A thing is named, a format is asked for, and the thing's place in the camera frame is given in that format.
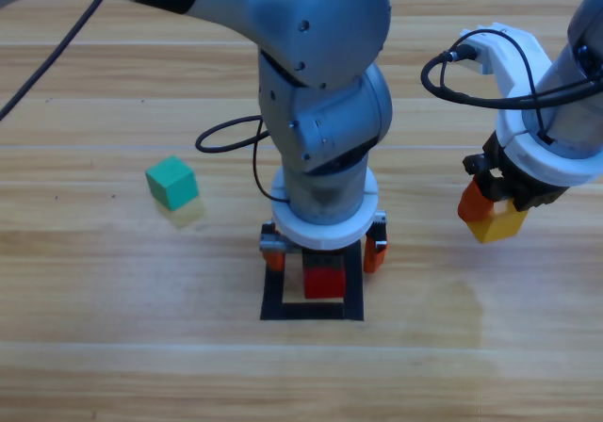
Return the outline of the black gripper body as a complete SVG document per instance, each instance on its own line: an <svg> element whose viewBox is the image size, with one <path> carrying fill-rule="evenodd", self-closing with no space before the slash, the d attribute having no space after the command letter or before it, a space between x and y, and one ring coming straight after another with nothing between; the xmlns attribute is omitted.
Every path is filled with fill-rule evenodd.
<svg viewBox="0 0 603 422"><path fill-rule="evenodd" d="M374 214L373 220L368 225L368 228L363 235L378 240L387 241L387 215L385 211L377 211ZM341 246L336 238L327 238L322 242L322 247L312 249L303 246L299 242L295 242L289 236L280 233L277 230L276 223L271 220L262 225L259 250L262 251L279 251L284 252L285 256L289 253L300 253L304 268L333 268L340 269L343 265L337 265L338 257L342 256L344 250L349 245Z"/></svg>
<svg viewBox="0 0 603 422"><path fill-rule="evenodd" d="M518 212L554 203L565 192L565 187L541 182L515 165L495 133L482 146L482 153L466 156L463 165L482 196L494 203L512 200Z"/></svg>

